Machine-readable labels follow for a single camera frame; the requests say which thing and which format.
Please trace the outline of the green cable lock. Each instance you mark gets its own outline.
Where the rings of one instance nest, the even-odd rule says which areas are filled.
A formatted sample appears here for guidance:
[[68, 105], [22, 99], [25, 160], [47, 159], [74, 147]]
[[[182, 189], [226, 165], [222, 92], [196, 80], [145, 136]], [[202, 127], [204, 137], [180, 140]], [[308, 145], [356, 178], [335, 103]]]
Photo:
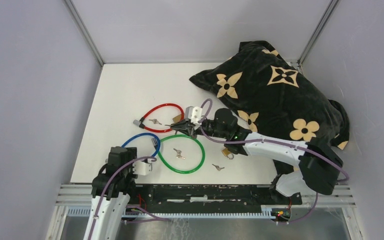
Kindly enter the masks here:
[[[185, 159], [176, 158], [173, 148], [181, 150]], [[198, 171], [204, 165], [206, 152], [199, 140], [185, 134], [173, 134], [161, 138], [157, 157], [171, 171], [186, 175]]]

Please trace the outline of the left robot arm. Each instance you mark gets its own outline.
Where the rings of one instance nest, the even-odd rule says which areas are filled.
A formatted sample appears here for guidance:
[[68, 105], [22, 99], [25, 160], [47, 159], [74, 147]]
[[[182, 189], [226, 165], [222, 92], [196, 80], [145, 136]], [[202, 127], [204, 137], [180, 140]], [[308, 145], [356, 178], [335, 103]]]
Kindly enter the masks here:
[[127, 204], [134, 202], [138, 191], [132, 160], [136, 147], [115, 146], [107, 163], [92, 180], [91, 207], [84, 233], [85, 240], [114, 240]]

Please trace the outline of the red cable lock keys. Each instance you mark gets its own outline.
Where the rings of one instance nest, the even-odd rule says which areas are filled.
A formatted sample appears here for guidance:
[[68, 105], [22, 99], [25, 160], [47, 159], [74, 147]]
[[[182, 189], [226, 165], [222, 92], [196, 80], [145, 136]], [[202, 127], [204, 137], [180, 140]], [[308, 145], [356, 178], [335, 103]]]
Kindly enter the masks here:
[[158, 119], [153, 118], [149, 119], [150, 122], [152, 122], [154, 125], [163, 125]]

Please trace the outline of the small padlock keys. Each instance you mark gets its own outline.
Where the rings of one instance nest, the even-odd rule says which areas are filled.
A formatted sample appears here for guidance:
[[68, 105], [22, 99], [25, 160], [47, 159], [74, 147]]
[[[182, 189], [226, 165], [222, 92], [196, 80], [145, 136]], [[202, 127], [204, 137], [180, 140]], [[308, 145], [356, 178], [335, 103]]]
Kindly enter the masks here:
[[219, 166], [219, 165], [215, 165], [215, 164], [212, 164], [212, 165], [215, 167], [215, 169], [216, 169], [217, 171], [221, 171], [221, 170], [225, 169], [225, 167], [221, 167], [221, 166]]

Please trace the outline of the red cable lock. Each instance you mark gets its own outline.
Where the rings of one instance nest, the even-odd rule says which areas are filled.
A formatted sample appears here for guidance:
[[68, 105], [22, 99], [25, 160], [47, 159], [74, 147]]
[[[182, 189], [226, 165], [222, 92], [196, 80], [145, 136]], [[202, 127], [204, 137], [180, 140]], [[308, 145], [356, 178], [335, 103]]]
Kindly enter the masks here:
[[145, 119], [150, 115], [152, 114], [154, 111], [160, 109], [160, 108], [164, 108], [164, 107], [174, 107], [174, 108], [177, 108], [180, 112], [180, 114], [182, 114], [183, 116], [183, 119], [185, 117], [185, 112], [184, 110], [182, 109], [181, 106], [179, 106], [178, 104], [175, 104], [175, 103], [163, 103], [163, 104], [160, 104], [160, 105], [157, 105], [155, 107], [153, 107], [152, 109], [150, 109], [148, 112], [146, 112], [139, 120], [135, 119], [133, 121], [133, 124], [141, 129], [144, 129], [146, 131], [149, 131], [149, 132], [152, 132], [152, 133], [168, 133], [168, 132], [171, 132], [172, 129], [171, 128], [166, 128], [166, 129], [154, 129], [154, 128], [150, 128], [148, 126], [146, 126], [144, 124], [144, 121]]

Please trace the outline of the blue cable lock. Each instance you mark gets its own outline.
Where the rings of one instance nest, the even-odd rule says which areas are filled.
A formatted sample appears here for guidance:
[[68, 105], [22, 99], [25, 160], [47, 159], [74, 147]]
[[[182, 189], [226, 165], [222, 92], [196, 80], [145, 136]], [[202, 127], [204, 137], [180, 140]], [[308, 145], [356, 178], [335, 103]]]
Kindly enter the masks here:
[[156, 157], [157, 154], [159, 153], [160, 149], [161, 149], [162, 141], [161, 141], [161, 139], [157, 135], [155, 135], [153, 133], [150, 133], [150, 132], [143, 132], [143, 133], [139, 133], [139, 134], [136, 134], [136, 135], [132, 136], [127, 141], [125, 141], [121, 145], [121, 147], [125, 148], [130, 142], [132, 142], [135, 139], [141, 138], [141, 137], [151, 137], [151, 141], [152, 141], [152, 144], [153, 144], [154, 149], [155, 149], [155, 151], [151, 155], [151, 157]]

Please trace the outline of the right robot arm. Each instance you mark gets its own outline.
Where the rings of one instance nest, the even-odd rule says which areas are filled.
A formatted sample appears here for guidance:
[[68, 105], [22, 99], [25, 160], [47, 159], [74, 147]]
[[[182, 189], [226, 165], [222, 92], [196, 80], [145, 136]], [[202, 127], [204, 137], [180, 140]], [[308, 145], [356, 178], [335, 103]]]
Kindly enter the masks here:
[[201, 113], [202, 108], [190, 106], [184, 119], [172, 123], [170, 128], [191, 138], [202, 135], [223, 144], [234, 155], [262, 156], [297, 168], [274, 178], [268, 191], [273, 203], [282, 204], [306, 190], [326, 196], [333, 193], [343, 161], [326, 143], [317, 139], [285, 140], [252, 132], [240, 126], [227, 108], [218, 109], [213, 119], [203, 119]]

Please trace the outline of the large brass padlock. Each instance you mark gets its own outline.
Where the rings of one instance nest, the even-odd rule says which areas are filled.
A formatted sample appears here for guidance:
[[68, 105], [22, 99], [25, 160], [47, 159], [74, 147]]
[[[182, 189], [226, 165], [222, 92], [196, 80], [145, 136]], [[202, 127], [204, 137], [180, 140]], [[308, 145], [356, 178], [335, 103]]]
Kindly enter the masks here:
[[179, 114], [179, 115], [173, 117], [173, 118], [172, 118], [172, 121], [173, 121], [173, 123], [178, 123], [178, 122], [180, 122], [183, 118], [184, 118], [183, 115], [182, 115], [182, 114]]

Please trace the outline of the small brass padlock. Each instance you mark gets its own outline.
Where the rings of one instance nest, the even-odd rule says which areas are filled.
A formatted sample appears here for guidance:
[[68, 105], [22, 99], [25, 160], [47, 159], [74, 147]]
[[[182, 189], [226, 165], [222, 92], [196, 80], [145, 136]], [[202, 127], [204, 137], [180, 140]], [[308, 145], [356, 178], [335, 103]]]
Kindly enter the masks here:
[[235, 157], [235, 155], [234, 155], [231, 151], [229, 151], [228, 148], [224, 148], [224, 149], [221, 151], [221, 153], [222, 153], [226, 158], [228, 158], [229, 160], [233, 160], [234, 157]]

